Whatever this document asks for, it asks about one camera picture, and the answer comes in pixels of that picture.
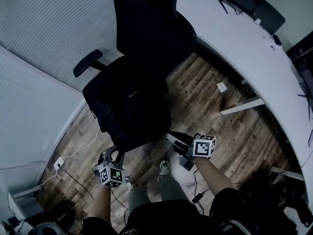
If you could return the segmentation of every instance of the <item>white power outlet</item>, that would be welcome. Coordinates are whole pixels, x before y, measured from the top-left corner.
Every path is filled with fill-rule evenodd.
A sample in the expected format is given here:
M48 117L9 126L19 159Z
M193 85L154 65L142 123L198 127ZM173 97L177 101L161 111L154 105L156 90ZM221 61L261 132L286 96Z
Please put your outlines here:
M64 160L63 160L63 158L61 158L61 157L59 157L58 158L58 160L54 163L54 168L56 169L56 170L59 170L60 168L59 168L59 165L60 165L60 167L62 166L64 164Z

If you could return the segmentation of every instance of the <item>white box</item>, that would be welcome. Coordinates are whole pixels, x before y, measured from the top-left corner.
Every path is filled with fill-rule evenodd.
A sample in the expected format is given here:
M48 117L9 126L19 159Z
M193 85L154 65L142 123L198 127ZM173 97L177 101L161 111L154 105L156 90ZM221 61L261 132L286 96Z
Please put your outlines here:
M112 188L118 187L124 182L124 171L107 165L100 172L101 184Z
M200 137L194 139L194 157L205 157L209 158L215 151L216 137L201 135Z

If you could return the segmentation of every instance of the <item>white desk leg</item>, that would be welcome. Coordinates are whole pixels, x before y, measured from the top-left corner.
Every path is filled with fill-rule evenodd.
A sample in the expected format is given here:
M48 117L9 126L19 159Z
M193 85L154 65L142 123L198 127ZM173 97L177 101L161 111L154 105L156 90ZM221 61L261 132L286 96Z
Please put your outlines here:
M283 170L283 169L280 169L280 168L277 168L277 167L273 167L273 166L270 168L270 170L273 171L273 172L276 172L276 173L280 173L281 175L285 175L285 176L288 176L288 177L291 177L291 178L295 178L295 179L304 181L303 175L299 174L299 173L295 173L295 172L288 171L288 170Z
M255 106L259 106L264 104L264 101L259 98L258 96L254 96L250 99L244 100L242 102L239 102L237 104L225 107L224 109L221 110L221 114L222 115L226 115L226 114L230 114L233 112L238 112L238 111L242 111L245 109L249 109Z

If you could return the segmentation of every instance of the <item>white sneaker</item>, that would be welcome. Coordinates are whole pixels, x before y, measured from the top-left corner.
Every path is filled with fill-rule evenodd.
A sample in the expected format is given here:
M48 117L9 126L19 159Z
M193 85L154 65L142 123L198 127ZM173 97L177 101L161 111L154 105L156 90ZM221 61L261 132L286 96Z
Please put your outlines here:
M158 176L157 180L160 181L162 176L165 176L171 172L171 164L167 160L163 160L160 163L160 175Z
M126 184L129 191L131 191L132 189L136 187L135 181L130 177L125 177L124 183Z

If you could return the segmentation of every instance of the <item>office chair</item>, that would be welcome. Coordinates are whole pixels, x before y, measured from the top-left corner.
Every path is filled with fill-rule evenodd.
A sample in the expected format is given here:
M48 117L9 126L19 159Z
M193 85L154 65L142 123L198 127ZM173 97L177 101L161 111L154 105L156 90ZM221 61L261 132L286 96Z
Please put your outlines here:
M195 31L176 2L114 0L116 46L124 56L105 66L94 50L73 70L75 77L88 67L100 70L83 95L119 152L157 140L171 126L165 78L196 47Z

